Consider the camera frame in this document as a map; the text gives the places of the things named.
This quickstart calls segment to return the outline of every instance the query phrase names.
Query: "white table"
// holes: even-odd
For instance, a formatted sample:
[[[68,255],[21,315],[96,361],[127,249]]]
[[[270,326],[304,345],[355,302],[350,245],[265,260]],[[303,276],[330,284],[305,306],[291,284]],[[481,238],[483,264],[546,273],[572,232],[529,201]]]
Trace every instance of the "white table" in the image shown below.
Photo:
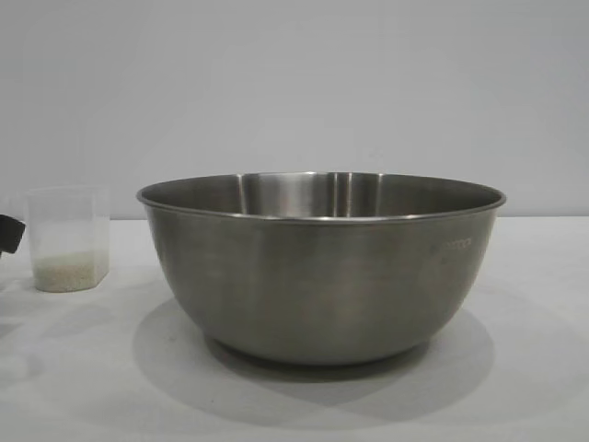
[[[589,440],[589,218],[502,218],[465,306],[431,344],[342,371],[280,371],[206,341],[145,221],[112,222],[96,289],[0,261],[0,440]]]

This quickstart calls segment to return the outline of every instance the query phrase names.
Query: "white wall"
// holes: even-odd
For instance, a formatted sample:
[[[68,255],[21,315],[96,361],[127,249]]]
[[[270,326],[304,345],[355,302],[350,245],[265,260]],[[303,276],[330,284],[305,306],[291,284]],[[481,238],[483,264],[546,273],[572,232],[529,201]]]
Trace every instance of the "white wall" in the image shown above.
[[[589,215],[586,0],[0,0],[0,197],[373,170]]]

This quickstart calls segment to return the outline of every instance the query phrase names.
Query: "white surface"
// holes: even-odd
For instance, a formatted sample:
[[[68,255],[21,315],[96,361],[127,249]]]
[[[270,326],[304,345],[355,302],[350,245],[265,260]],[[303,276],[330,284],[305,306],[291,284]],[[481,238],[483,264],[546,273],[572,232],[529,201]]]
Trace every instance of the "white surface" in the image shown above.
[[[0,261],[4,441],[586,442],[589,218],[498,220],[465,306],[426,351],[281,372],[206,343],[147,225],[113,223],[99,288],[43,294]]]
[[[586,0],[1,0],[0,198],[267,170],[589,215]]]

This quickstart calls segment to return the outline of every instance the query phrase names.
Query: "rice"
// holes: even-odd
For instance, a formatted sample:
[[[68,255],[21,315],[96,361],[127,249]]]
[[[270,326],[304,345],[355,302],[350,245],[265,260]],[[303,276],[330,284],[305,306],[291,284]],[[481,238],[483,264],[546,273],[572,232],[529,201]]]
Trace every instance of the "rice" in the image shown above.
[[[109,272],[106,251],[51,256],[33,264],[35,287],[44,292],[73,292],[95,287]]]

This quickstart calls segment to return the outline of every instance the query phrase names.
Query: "black handle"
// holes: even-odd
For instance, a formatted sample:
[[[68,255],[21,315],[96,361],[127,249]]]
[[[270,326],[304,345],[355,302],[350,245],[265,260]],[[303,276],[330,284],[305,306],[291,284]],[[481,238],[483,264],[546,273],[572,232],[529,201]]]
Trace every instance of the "black handle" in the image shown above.
[[[0,215],[0,254],[14,253],[25,232],[25,225],[10,216]]]

